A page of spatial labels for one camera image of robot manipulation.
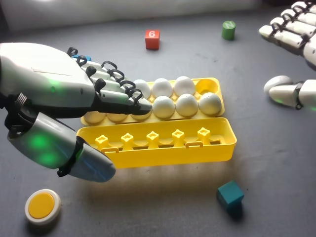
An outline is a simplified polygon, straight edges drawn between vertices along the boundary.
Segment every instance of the blue cube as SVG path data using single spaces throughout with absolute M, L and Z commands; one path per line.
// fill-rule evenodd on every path
M 244 194 L 238 184 L 232 180 L 217 189 L 216 197 L 220 204 L 229 210 L 241 203 Z
M 80 55 L 74 55 L 72 56 L 72 58 L 78 58 Z M 85 58 L 87 59 L 87 61 L 91 61 L 91 57 L 90 56 L 85 56 Z

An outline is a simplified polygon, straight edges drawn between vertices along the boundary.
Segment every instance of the yellow egg carton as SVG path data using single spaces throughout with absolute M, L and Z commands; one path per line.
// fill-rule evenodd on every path
M 218 79 L 216 78 L 199 78 L 199 79 L 192 79 L 194 84 L 196 85 L 196 92 L 194 94 L 194 97 L 199 102 L 201 96 L 205 93 L 212 92 L 218 95 L 218 97 L 221 99 L 222 102 L 222 109 L 220 112 L 218 112 L 215 115 L 206 115 L 202 113 L 200 110 L 197 111 L 196 114 L 190 117 L 185 117 L 180 114 L 178 114 L 176 111 L 174 114 L 169 118 L 158 118 L 154 115 L 154 113 L 151 113 L 151 115 L 145 119 L 141 118 L 141 116 L 135 116 L 135 115 L 128 115 L 125 119 L 121 121 L 113 121 L 108 116 L 105 116 L 105 118 L 98 122 L 98 123 L 88 123 L 84 117 L 81 117 L 81 122 L 86 126 L 96 126 L 96 125 L 111 125 L 111 124 L 122 124 L 122 123 L 134 123 L 134 122 L 158 122 L 158 121 L 166 121 L 166 120 L 179 120 L 179 119 L 206 119 L 206 118 L 212 118 L 220 116 L 224 113 L 224 102 L 223 102 L 223 96 L 221 92 L 221 87 L 219 84 Z M 175 84 L 175 80 L 170 80 L 170 83 L 172 87 Z M 154 82 L 148 82 L 148 85 L 150 88 L 153 87 Z M 175 93 L 171 96 L 171 99 L 174 103 L 177 102 L 179 96 L 177 96 Z M 153 95 L 150 95 L 148 98 L 148 101 L 151 102 L 151 104 L 154 103 L 155 97 Z
M 226 118 L 91 126 L 77 135 L 116 168 L 226 161 L 237 142 Z

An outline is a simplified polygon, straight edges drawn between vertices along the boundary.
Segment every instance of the green cylinder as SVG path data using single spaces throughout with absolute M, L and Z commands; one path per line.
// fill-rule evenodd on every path
M 222 38 L 225 40 L 233 40 L 235 37 L 236 24 L 234 21 L 225 21 L 223 23 Z

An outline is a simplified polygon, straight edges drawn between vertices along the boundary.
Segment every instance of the number 6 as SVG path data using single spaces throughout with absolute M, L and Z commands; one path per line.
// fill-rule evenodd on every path
M 155 32 L 154 31 L 149 31 L 148 35 L 149 35 L 149 37 L 155 37 Z

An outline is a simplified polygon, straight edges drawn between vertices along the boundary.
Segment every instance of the white backdrop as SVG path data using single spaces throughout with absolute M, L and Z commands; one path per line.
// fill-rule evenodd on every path
M 1 0 L 13 31 L 255 8 L 259 0 Z

